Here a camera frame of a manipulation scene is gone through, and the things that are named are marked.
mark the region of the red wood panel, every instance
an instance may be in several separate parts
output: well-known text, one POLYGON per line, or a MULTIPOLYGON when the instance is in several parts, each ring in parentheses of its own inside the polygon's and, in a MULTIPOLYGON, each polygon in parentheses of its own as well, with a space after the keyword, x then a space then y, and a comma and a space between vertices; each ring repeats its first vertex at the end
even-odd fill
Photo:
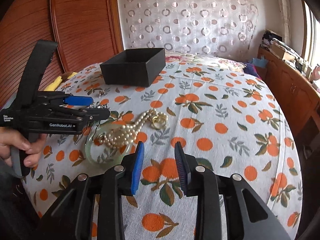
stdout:
POLYGON ((107 0, 50 0, 59 55, 66 71, 80 71, 117 53, 107 0))
MULTIPOLYGON (((0 106, 17 90, 24 67, 39 39, 54 40, 49 0, 15 0, 0 22, 0 106)), ((55 53, 40 89, 62 73, 55 53)))

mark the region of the logo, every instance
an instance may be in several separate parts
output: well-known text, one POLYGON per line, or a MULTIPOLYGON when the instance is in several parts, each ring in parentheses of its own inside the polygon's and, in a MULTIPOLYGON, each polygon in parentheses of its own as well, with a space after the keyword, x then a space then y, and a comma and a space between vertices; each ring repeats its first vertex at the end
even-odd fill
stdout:
POLYGON ((59 124, 59 123, 50 123, 49 126, 50 127, 65 127, 65 128, 72 127, 71 124, 59 124))
POLYGON ((13 120, 13 117, 8 117, 7 115, 3 116, 3 121, 4 122, 11 122, 11 120, 13 120))

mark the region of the bed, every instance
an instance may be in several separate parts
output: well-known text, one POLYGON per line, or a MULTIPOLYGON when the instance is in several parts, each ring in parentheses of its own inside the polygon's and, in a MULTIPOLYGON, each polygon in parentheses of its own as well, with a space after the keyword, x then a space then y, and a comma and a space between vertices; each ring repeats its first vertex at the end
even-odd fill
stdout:
MULTIPOLYGON (((108 121, 113 123, 132 123, 150 108, 169 117, 163 130, 145 124, 128 152, 134 152, 138 140, 145 143, 139 190, 134 197, 122 198, 126 239, 194 239, 197 200, 182 195, 174 162, 176 141, 216 174, 241 174, 295 238, 302 206, 295 143, 269 88, 245 74, 243 67, 222 58, 169 53, 164 69, 148 88, 106 85, 99 64, 86 67, 58 88, 108 104, 112 111, 108 121), (101 90, 106 94, 99 98, 101 90)), ((78 174, 105 171, 99 165, 103 145, 92 144, 90 158, 96 164, 88 161, 83 145, 89 133, 84 129, 78 137, 48 137, 43 158, 23 181, 40 217, 78 174)), ((98 203, 97 196, 93 237, 98 203)), ((222 199, 220 204, 227 239, 222 199)))

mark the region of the yellow cloth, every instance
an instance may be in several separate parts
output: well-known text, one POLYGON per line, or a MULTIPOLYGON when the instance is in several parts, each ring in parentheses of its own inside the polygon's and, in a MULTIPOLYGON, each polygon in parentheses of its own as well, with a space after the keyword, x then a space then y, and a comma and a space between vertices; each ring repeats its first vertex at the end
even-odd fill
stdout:
MULTIPOLYGON (((76 72, 73 72, 70 76, 68 76, 68 79, 72 78, 76 72)), ((55 81, 53 81, 50 85, 48 85, 44 91, 55 91, 57 87, 61 84, 62 82, 62 77, 58 76, 55 81)))

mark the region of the silver bolt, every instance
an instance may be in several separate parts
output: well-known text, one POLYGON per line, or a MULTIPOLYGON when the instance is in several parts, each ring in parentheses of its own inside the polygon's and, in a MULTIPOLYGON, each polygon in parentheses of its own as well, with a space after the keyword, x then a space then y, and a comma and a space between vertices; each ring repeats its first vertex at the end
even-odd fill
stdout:
POLYGON ((204 172, 205 171, 205 167, 204 166, 196 166, 196 171, 204 172))
POLYGON ((236 181, 241 181, 241 179, 242 179, 241 175, 239 175, 239 174, 233 174, 233 175, 232 175, 232 178, 233 178, 234 180, 236 180, 236 181))
POLYGON ((115 166, 115 171, 120 172, 120 171, 123 171, 123 170, 124 170, 124 166, 122 166, 122 165, 115 166))
POLYGON ((87 177, 88 177, 87 174, 81 173, 81 174, 78 175, 78 180, 79 181, 84 181, 84 180, 87 179, 87 177))

